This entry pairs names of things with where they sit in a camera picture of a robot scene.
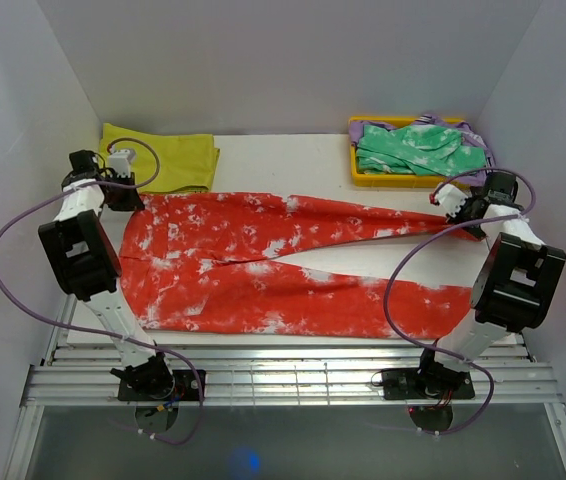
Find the red tie-dye trousers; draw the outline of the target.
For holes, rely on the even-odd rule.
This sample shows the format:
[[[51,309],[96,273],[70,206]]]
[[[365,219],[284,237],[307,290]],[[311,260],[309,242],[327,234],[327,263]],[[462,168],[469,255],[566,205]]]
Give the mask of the red tie-dye trousers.
[[[270,193],[147,195],[129,219],[121,287],[142,326],[214,334],[417,338],[468,313],[464,286],[425,286],[290,265],[350,242],[431,235],[444,218]]]

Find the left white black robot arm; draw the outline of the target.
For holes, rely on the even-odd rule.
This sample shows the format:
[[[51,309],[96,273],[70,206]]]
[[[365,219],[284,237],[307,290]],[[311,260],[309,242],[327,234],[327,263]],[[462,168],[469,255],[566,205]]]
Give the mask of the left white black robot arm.
[[[114,150],[100,166],[95,152],[71,153],[60,211],[38,228],[38,235],[61,289],[83,302],[114,335],[122,367],[111,373],[134,399],[163,400],[174,392],[175,376],[125,300],[122,266],[100,222],[105,206],[121,212],[144,209],[134,187],[135,157],[130,148]]]

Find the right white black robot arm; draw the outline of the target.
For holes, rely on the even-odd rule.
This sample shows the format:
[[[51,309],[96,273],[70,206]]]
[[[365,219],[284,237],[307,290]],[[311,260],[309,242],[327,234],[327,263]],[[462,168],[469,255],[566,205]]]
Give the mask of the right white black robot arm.
[[[470,362],[504,337],[539,327],[548,313],[566,254],[534,234],[516,202],[517,193],[514,174],[490,172],[471,194],[451,184],[433,194],[452,224],[486,219],[486,224],[465,230],[486,238],[491,248],[472,288],[467,315],[435,342],[435,351],[421,355],[414,382],[427,397],[451,397],[470,383]]]

